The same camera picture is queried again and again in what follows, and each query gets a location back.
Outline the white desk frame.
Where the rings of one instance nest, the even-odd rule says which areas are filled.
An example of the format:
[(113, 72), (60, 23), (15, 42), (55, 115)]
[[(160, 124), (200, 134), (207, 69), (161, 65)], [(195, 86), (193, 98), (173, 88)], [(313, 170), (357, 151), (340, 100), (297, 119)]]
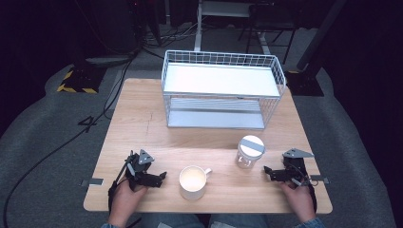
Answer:
[(220, 0), (198, 0), (197, 32), (194, 50), (200, 51), (202, 46), (202, 18), (203, 16), (222, 16), (247, 18), (250, 3), (238, 3), (235, 0), (223, 2)]

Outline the person's right hand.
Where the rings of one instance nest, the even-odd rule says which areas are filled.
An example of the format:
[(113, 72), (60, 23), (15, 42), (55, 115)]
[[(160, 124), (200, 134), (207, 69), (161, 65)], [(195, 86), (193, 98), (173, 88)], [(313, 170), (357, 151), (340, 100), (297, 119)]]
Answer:
[(279, 187), (301, 223), (307, 222), (316, 217), (314, 203), (308, 186), (292, 188), (287, 183), (281, 182)]

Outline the black stand with slanted pole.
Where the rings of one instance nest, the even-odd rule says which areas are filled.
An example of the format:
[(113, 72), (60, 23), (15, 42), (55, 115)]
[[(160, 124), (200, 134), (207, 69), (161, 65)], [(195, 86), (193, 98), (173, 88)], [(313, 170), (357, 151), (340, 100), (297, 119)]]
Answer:
[(324, 47), (326, 35), (346, 2), (347, 0), (335, 0), (313, 40), (299, 59), (297, 71), (289, 70), (285, 73), (287, 86), (293, 96), (323, 96), (317, 74), (329, 53)]

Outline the white cup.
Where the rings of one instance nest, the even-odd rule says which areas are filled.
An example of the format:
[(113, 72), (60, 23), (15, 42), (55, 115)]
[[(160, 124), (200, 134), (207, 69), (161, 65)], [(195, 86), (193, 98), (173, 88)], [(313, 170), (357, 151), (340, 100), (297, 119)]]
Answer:
[(202, 169), (196, 165), (185, 167), (179, 177), (182, 197), (186, 200), (200, 199), (205, 193), (207, 180), (211, 173), (211, 168)]

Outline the black chair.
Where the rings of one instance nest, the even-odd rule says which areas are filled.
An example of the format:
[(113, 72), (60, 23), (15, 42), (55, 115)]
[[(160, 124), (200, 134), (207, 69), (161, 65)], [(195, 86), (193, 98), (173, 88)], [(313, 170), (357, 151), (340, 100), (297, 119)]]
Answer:
[[(264, 33), (272, 32), (276, 36), (272, 41), (265, 41), (264, 47), (285, 48), (282, 62), (285, 64), (289, 50), (298, 29), (301, 15), (302, 0), (256, 0), (248, 7), (248, 18), (242, 27), (239, 39), (247, 32), (247, 44), (245, 52), (249, 52), (252, 46), (252, 36), (264, 37)], [(277, 44), (277, 39), (284, 32), (290, 32), (289, 41), (286, 44)]]

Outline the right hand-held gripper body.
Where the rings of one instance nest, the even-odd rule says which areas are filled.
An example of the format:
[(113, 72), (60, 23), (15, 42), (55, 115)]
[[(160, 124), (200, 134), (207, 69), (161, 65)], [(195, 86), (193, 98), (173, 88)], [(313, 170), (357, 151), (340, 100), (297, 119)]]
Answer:
[(305, 158), (313, 158), (312, 153), (292, 148), (282, 154), (284, 169), (276, 173), (276, 181), (291, 181), (297, 186), (309, 185), (310, 179), (305, 167)]

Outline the yellow black striped base plate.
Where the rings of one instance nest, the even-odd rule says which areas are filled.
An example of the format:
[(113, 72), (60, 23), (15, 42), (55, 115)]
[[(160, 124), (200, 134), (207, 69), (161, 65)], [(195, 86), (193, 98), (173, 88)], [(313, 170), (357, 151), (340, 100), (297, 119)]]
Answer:
[(99, 92), (105, 74), (106, 69), (104, 67), (78, 68), (73, 66), (65, 75), (57, 91), (96, 94)]

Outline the glass jar with white lid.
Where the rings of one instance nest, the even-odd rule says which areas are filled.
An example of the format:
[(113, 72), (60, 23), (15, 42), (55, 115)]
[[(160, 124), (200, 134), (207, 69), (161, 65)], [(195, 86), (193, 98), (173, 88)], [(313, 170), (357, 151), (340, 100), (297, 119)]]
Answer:
[(254, 135), (244, 136), (238, 144), (236, 164), (240, 168), (252, 168), (265, 153), (263, 141)]

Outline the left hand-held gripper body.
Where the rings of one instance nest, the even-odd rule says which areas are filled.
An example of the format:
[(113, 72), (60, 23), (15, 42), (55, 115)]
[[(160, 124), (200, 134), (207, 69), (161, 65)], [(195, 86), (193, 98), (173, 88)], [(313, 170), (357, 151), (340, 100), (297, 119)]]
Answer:
[(139, 153), (130, 153), (130, 156), (125, 161), (125, 177), (132, 191), (138, 185), (146, 187), (156, 186), (155, 184), (160, 177), (147, 173), (152, 162), (154, 162), (154, 158), (143, 149)]

